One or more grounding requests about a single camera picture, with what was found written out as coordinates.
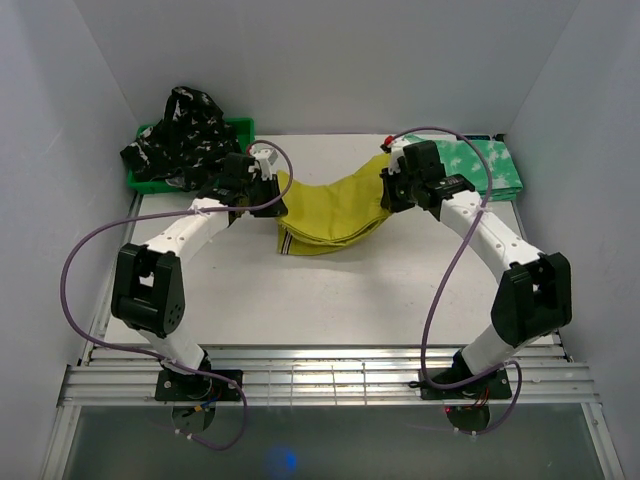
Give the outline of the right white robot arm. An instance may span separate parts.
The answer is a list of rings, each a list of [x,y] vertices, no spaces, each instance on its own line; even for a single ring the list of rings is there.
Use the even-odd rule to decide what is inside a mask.
[[[390,136],[381,148],[390,156],[380,174],[382,207],[429,212],[461,237],[456,253],[471,248],[497,281],[489,326],[454,355],[448,369],[422,380],[429,388],[474,397],[517,352],[571,322],[569,260],[532,246],[490,212],[487,197],[465,176],[446,173],[435,142]]]

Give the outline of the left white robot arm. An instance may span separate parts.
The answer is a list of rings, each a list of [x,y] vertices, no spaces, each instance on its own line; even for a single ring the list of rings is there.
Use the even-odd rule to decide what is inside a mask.
[[[272,147],[230,153],[222,172],[207,181],[187,214],[143,244],[121,247],[116,261],[111,314],[137,331],[178,375],[178,388],[190,399],[205,397],[212,376],[203,369],[206,353],[182,324],[186,313],[183,267],[213,237],[230,226],[230,215],[248,210],[256,217],[288,212],[272,167]]]

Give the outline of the yellow trousers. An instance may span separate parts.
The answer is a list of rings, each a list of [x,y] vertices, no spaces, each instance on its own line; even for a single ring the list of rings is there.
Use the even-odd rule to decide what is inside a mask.
[[[277,252],[317,256],[363,240],[379,228],[391,212],[381,206],[382,170],[389,156],[372,157],[353,174],[328,185],[312,186],[277,173],[279,186],[288,187],[284,203],[288,214],[277,219]]]

